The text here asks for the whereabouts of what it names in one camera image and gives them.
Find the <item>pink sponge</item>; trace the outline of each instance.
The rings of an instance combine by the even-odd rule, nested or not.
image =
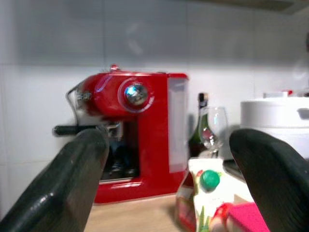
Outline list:
[[[255,203],[233,206],[228,218],[244,232],[270,232]]]

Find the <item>espresso machine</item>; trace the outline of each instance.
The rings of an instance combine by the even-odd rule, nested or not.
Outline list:
[[[100,126],[109,131],[110,152],[96,203],[177,191],[188,160],[187,83],[183,73],[128,72],[112,65],[67,93],[76,124],[56,126],[55,135]],[[80,111],[100,122],[81,125]]]

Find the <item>dark glass bottle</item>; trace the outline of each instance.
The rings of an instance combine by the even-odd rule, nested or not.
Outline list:
[[[198,122],[197,126],[194,130],[193,135],[191,136],[188,145],[189,145],[189,152],[190,157],[197,157],[202,151],[206,150],[206,147],[201,142],[198,133],[198,126],[199,124],[207,124],[207,115],[203,116],[202,119],[200,118],[200,109],[206,107],[208,104],[208,94],[207,93],[199,93],[198,94]]]

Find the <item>white rice cooker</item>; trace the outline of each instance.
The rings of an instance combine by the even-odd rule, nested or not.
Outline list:
[[[264,98],[241,102],[241,128],[268,133],[309,158],[309,98]]]

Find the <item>backsplash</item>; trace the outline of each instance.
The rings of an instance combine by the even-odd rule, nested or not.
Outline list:
[[[65,93],[117,63],[185,72],[240,123],[240,101],[307,87],[309,16],[186,0],[0,1],[0,218],[70,138]]]

